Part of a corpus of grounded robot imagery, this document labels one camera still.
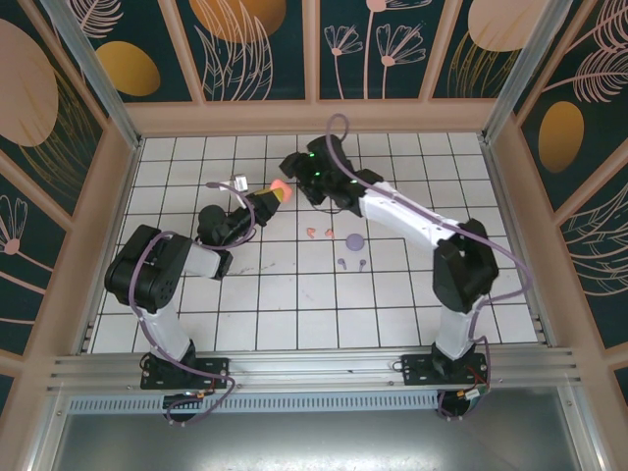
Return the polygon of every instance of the purple disc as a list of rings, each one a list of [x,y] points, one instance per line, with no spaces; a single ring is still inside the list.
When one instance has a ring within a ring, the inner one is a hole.
[[[364,237],[360,234],[350,234],[346,238],[346,247],[354,252],[362,250],[362,247],[364,247]]]

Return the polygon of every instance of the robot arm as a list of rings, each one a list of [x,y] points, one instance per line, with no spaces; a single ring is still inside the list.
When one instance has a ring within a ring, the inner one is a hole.
[[[340,140],[334,135],[332,145],[343,165],[353,172],[350,161],[342,152]],[[407,206],[420,208],[442,223],[486,238],[484,226],[473,219],[460,224],[431,212],[367,169],[354,173],[374,187],[392,193],[393,199],[357,184],[337,167],[324,137],[313,140],[307,147],[309,152],[289,155],[280,168],[287,177],[296,178],[296,185],[312,204],[321,204],[330,197],[340,209],[383,224],[420,249],[434,253],[433,289],[443,304],[435,362],[440,363],[439,369],[451,371],[453,363],[474,345],[469,339],[472,310],[491,290],[498,274],[497,262],[489,247],[449,231]]]
[[[255,223],[266,226],[285,195],[280,189],[268,188],[245,197],[253,208]],[[246,236],[251,214],[248,209],[239,208],[227,215],[221,207],[211,205],[203,208],[198,219],[198,239],[215,248],[228,246]],[[158,229],[140,226],[109,266],[105,275],[105,289],[115,294],[121,304],[130,305],[132,273],[142,252],[160,233]],[[229,271],[232,260],[232,255],[225,249],[211,250],[189,237],[173,235],[158,240],[141,266],[134,300],[141,311],[140,322],[143,323],[143,329],[169,357],[185,366],[207,371],[208,365],[203,363],[204,360],[196,359],[194,343],[183,331],[178,310],[173,303],[181,275],[222,280]],[[189,387],[195,381],[198,382],[200,377],[194,378],[172,365],[155,346],[151,345],[147,360],[142,362],[143,389],[154,389],[145,381],[147,377],[151,378],[150,384],[157,385],[159,389]],[[155,376],[163,378],[163,381],[153,380]]]

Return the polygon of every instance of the small pink object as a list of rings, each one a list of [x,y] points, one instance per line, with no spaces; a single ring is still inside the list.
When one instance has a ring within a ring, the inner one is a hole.
[[[284,192],[284,197],[282,198],[282,203],[288,203],[292,198],[292,188],[290,188],[289,184],[282,180],[275,180],[271,183],[271,189],[279,188]]]

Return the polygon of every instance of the black mounting plate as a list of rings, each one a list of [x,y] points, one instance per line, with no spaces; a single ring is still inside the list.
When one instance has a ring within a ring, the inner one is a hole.
[[[403,355],[401,356],[401,374],[406,386],[442,386],[442,385],[473,385],[475,378],[466,367],[469,366],[487,381],[487,358],[484,353],[473,353],[468,356],[465,366],[449,378],[443,377],[432,365],[433,355]]]
[[[229,358],[196,358],[193,366],[195,370],[215,375],[229,375]],[[181,370],[172,365],[178,373]],[[206,390],[211,386],[212,380],[197,375],[169,374],[168,370],[153,367],[150,361],[144,367],[139,387],[142,390]],[[226,380],[216,380],[215,390],[227,388]]]

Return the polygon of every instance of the orange object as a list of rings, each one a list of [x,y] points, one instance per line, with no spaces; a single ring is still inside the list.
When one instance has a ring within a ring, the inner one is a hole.
[[[280,189],[282,191],[281,197],[275,191],[276,189]],[[281,180],[275,180],[271,183],[271,190],[275,191],[277,197],[282,203],[288,203],[292,198],[292,188],[290,188],[289,184]]]

